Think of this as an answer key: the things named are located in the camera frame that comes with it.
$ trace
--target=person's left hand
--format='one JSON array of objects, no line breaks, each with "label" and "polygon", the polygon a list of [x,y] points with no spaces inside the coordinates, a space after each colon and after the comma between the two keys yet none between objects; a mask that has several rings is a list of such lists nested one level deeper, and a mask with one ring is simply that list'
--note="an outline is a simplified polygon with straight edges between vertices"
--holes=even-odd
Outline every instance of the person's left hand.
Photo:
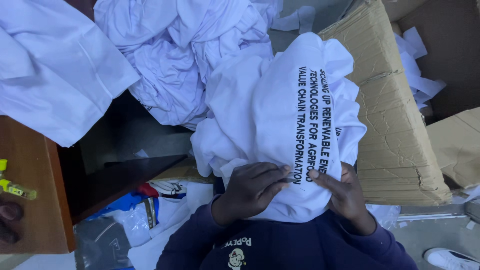
[{"label": "person's left hand", "polygon": [[236,167],[227,190],[212,204],[212,216],[218,225],[253,217],[263,212],[288,183],[278,182],[290,172],[288,165],[257,162]]}]

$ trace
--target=sweatshirt sleeve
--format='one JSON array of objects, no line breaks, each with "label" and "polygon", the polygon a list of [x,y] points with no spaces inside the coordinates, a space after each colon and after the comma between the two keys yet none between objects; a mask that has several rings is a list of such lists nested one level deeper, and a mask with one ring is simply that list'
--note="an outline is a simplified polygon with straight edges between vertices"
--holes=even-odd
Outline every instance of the sweatshirt sleeve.
[{"label": "sweatshirt sleeve", "polygon": [[225,227],[212,217],[212,203],[200,206],[190,219],[170,236],[158,262],[157,269],[199,269],[212,250],[215,238]]},{"label": "sweatshirt sleeve", "polygon": [[350,237],[350,244],[353,247],[379,263],[392,266],[391,269],[418,269],[403,245],[397,242],[393,234],[382,228],[378,222],[375,231],[367,236],[350,234],[346,230],[345,232]]}]

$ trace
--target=hand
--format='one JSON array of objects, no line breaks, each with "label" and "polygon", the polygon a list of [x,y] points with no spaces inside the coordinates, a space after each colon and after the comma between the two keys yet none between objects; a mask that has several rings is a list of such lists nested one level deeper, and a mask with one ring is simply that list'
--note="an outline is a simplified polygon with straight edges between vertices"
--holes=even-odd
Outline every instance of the hand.
[{"label": "hand", "polygon": [[263,212],[288,183],[278,182],[290,172],[288,165],[257,162],[236,167],[227,190],[212,205],[212,216],[221,226]]},{"label": "hand", "polygon": [[315,183],[332,192],[328,207],[333,212],[348,219],[361,235],[375,231],[377,222],[365,207],[360,182],[350,164],[342,162],[340,181],[317,170],[310,170],[308,174]]}]

